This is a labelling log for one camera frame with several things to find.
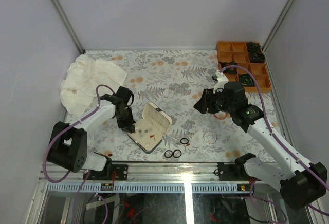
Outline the cream and navy jewelry box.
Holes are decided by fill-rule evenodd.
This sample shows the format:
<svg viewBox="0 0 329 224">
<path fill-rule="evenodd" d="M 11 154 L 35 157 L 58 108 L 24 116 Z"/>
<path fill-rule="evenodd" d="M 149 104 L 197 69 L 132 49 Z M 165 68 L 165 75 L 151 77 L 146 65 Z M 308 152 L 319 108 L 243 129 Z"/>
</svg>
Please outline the cream and navy jewelry box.
<svg viewBox="0 0 329 224">
<path fill-rule="evenodd" d="M 145 153 L 150 154 L 160 145 L 171 125 L 172 118 L 156 104 L 149 102 L 144 107 L 142 118 L 135 123 L 135 132 L 127 133 L 127 135 Z"/>
</svg>

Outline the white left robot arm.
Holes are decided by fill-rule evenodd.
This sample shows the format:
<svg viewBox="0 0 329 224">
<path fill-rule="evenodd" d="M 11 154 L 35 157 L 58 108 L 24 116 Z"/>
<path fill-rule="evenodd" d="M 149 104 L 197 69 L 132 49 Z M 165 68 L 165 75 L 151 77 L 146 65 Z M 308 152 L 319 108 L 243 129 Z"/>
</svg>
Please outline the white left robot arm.
<svg viewBox="0 0 329 224">
<path fill-rule="evenodd" d="M 111 159 L 87 149 L 87 135 L 104 121 L 115 118 L 120 130 L 127 133 L 145 153 L 151 153 L 161 143 L 172 125 L 172 119 L 152 102 L 145 105 L 142 118 L 135 121 L 131 105 L 134 94 L 119 87 L 112 94 L 98 95 L 96 109 L 74 124 L 58 122 L 53 127 L 46 161 L 70 172 L 89 170 L 101 180 L 115 174 Z"/>
</svg>

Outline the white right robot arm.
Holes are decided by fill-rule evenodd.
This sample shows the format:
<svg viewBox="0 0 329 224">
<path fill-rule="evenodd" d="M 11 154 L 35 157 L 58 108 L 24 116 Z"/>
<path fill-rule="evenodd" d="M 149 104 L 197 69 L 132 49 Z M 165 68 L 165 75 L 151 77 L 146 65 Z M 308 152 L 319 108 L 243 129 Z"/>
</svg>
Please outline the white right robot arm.
<svg viewBox="0 0 329 224">
<path fill-rule="evenodd" d="M 223 87 L 205 89 L 200 100 L 203 114 L 228 113 L 234 124 L 256 139 L 281 168 L 263 170 L 250 160 L 234 167 L 240 180 L 255 177 L 280 192 L 283 200 L 293 210 L 300 210 L 324 196 L 327 185 L 327 168 L 320 162 L 314 164 L 298 153 L 285 139 L 276 134 L 265 113 L 246 98 L 239 82 L 227 82 Z"/>
</svg>

